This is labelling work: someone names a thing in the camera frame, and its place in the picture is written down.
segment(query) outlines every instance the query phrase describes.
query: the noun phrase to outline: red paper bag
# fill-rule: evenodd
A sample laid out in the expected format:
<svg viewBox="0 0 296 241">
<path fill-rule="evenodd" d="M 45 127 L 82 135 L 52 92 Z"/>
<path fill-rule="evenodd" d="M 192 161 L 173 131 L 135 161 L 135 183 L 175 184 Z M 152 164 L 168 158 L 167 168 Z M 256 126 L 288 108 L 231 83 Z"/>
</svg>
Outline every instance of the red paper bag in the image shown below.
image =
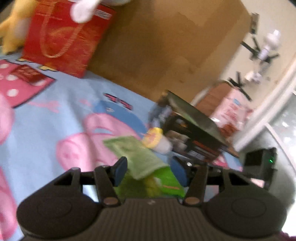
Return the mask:
<svg viewBox="0 0 296 241">
<path fill-rule="evenodd" d="M 68 0 L 39 2 L 23 58 L 81 78 L 115 11 L 99 5 L 89 22 L 78 24 L 70 17 L 72 4 Z"/>
</svg>

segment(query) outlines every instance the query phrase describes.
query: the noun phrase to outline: bag handle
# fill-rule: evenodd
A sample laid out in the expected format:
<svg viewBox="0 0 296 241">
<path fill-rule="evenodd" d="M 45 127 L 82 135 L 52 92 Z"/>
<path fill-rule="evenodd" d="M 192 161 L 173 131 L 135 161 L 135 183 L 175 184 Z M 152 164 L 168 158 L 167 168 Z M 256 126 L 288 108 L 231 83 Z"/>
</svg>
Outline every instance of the bag handle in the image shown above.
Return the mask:
<svg viewBox="0 0 296 241">
<path fill-rule="evenodd" d="M 46 27 L 48 25 L 48 22 L 50 20 L 50 17 L 54 11 L 55 5 L 58 3 L 59 1 L 53 1 L 49 4 L 49 10 L 45 15 L 44 21 L 42 23 L 41 26 L 41 36 L 40 36 L 40 48 L 41 48 L 41 52 L 42 54 L 47 57 L 47 58 L 58 58 L 61 57 L 62 55 L 64 55 L 68 49 L 71 47 L 71 45 L 73 44 L 73 42 L 76 40 L 78 33 L 80 32 L 80 30 L 83 28 L 84 24 L 79 24 L 73 31 L 71 37 L 68 39 L 68 41 L 66 42 L 66 44 L 63 46 L 63 48 L 56 53 L 55 55 L 49 55 L 47 53 L 46 47 L 45 47 L 45 36 L 46 36 Z"/>
</svg>

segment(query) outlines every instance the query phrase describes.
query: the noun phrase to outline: glass pane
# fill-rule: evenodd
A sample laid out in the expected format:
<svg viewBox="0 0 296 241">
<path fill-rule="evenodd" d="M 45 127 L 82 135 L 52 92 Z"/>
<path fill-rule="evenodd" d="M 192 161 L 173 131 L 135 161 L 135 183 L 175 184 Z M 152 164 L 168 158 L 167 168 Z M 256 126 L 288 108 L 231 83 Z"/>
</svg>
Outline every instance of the glass pane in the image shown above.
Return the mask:
<svg viewBox="0 0 296 241">
<path fill-rule="evenodd" d="M 283 227 L 283 231 L 288 233 L 290 236 L 296 236 L 295 220 L 296 220 L 296 204 L 295 202 L 295 183 L 296 174 L 290 162 L 286 158 L 283 151 L 278 146 L 272 135 L 264 129 L 242 152 L 254 151 L 262 148 L 277 148 L 277 161 L 276 169 L 278 170 L 273 177 L 272 184 L 270 187 L 270 193 L 275 195 L 289 210 L 286 223 Z"/>
<path fill-rule="evenodd" d="M 296 96 L 292 95 L 283 110 L 270 123 L 296 161 Z"/>
</svg>

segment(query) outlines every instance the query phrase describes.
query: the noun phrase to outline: white plush foot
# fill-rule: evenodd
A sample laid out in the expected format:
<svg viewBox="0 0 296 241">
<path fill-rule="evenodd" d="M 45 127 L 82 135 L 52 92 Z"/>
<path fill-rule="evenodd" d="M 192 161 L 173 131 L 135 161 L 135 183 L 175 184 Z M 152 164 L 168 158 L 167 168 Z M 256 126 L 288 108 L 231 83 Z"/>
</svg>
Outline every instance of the white plush foot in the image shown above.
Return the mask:
<svg viewBox="0 0 296 241">
<path fill-rule="evenodd" d="M 90 21 L 101 0 L 79 0 L 74 3 L 70 10 L 71 18 L 77 23 Z"/>
</svg>

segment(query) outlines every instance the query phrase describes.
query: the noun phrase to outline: yellow plush toy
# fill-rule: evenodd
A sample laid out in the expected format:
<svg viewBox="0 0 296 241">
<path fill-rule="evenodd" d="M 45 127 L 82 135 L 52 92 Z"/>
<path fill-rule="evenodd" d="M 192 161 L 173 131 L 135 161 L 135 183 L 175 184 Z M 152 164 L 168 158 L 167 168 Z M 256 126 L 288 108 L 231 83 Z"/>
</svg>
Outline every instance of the yellow plush toy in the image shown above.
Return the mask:
<svg viewBox="0 0 296 241">
<path fill-rule="evenodd" d="M 24 45 L 36 6 L 37 0 L 15 0 L 10 16 L 0 23 L 3 54 L 14 52 Z"/>
</svg>

